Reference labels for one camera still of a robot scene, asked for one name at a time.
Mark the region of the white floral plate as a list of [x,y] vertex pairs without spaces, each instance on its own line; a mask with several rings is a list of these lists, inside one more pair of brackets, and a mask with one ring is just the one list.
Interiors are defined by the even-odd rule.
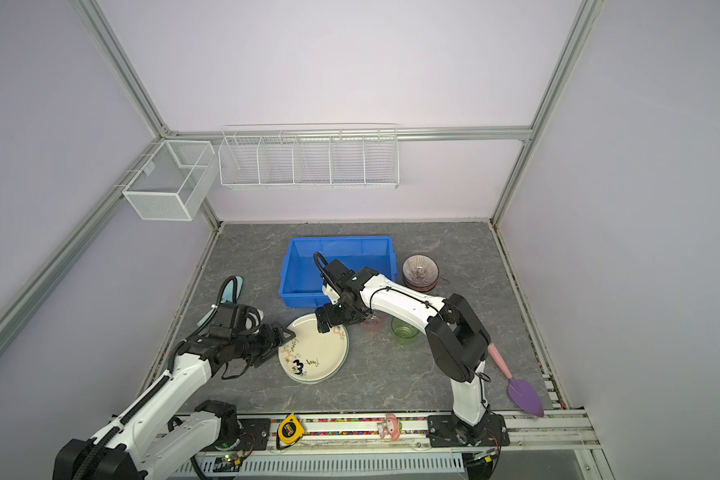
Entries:
[[295,336],[278,349],[277,359],[285,374],[305,384],[324,381],[343,366],[349,352],[347,329],[340,325],[320,333],[314,314],[294,320],[288,329]]

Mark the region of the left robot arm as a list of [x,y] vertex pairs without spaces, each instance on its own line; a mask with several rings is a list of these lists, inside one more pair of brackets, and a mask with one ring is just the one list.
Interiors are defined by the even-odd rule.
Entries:
[[233,360],[247,368],[272,358],[295,333],[265,323],[249,305],[217,302],[179,341],[166,370],[126,410],[87,440],[72,439],[57,454],[56,479],[166,479],[206,448],[254,447],[235,405],[205,400],[181,422],[178,410]]

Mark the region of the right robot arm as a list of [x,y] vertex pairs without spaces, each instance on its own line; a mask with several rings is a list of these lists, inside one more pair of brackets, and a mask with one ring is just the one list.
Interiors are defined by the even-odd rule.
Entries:
[[430,296],[364,267],[355,272],[341,261],[313,255],[329,302],[315,310],[318,331],[369,320],[377,313],[400,319],[425,334],[435,365],[450,378],[453,406],[449,429],[464,446],[489,440],[508,444],[502,418],[485,397],[490,377],[485,363],[492,345],[482,321],[461,295]]

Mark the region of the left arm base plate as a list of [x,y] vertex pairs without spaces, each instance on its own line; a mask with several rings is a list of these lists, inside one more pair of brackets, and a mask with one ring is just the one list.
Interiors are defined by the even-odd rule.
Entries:
[[271,419],[256,417],[238,420],[235,438],[219,437],[213,448],[217,451],[262,451],[267,449],[271,436]]

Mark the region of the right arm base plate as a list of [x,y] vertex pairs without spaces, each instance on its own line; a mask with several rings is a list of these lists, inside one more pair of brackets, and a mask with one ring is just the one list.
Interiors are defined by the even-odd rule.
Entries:
[[506,447],[510,445],[502,415],[485,412],[476,425],[470,425],[455,414],[429,415],[427,438],[432,447]]

